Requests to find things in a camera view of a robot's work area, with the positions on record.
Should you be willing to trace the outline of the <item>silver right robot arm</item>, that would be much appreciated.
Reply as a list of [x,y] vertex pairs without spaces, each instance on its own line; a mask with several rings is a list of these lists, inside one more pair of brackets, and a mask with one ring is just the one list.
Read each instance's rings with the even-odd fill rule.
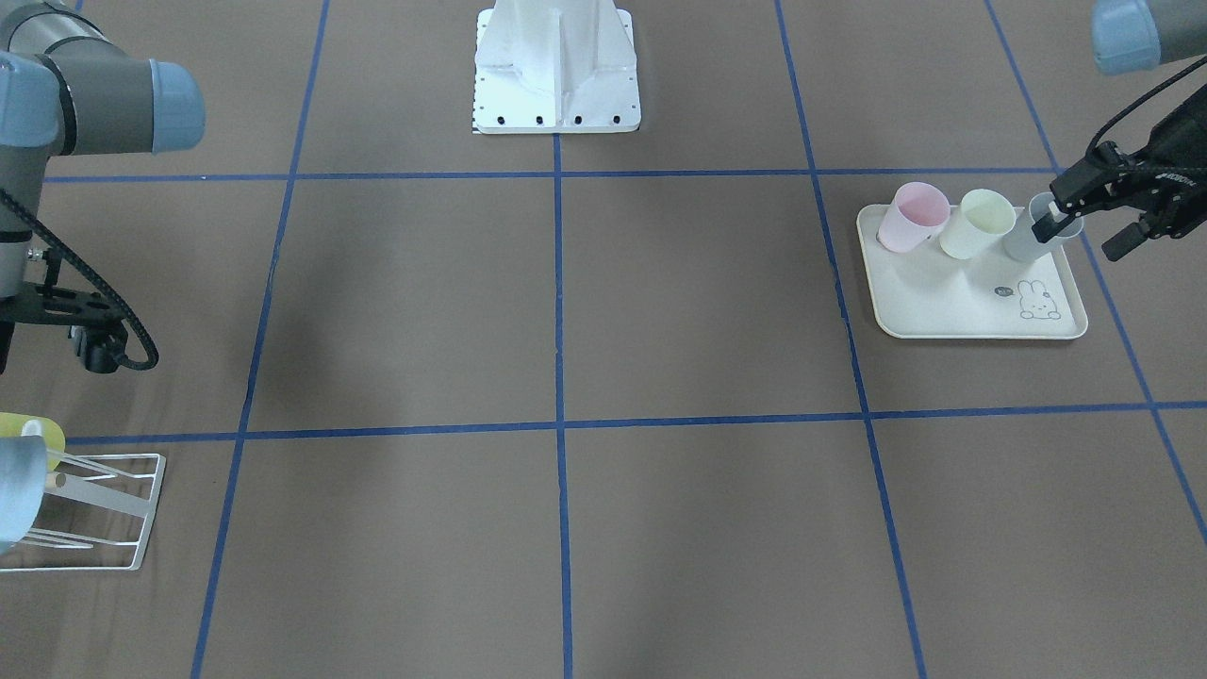
[[1,13],[1,295],[13,298],[49,160],[194,150],[206,103],[189,70],[128,55],[63,2]]

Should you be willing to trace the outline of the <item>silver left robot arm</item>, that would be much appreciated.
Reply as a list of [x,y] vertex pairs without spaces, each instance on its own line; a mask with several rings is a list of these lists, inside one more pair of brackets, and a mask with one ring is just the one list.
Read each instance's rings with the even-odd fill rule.
[[1100,74],[1124,75],[1190,58],[1193,63],[1135,99],[1094,135],[1081,160],[1053,180],[1051,199],[1034,218],[1034,240],[1055,240],[1074,219],[1120,207],[1138,212],[1102,246],[1123,259],[1148,240],[1184,238],[1205,223],[1206,90],[1199,89],[1156,125],[1141,150],[1120,150],[1104,135],[1161,90],[1205,66],[1202,1],[1098,1],[1091,39]]

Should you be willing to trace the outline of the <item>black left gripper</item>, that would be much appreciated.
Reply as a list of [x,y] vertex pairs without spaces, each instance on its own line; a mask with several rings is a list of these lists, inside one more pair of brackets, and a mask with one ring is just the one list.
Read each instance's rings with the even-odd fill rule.
[[1113,141],[1100,142],[1056,178],[1053,212],[1032,232],[1046,242],[1077,218],[1119,207],[1143,211],[1101,246],[1109,262],[1160,238],[1184,238],[1205,223],[1206,87],[1195,90],[1154,129],[1145,150],[1125,152]]

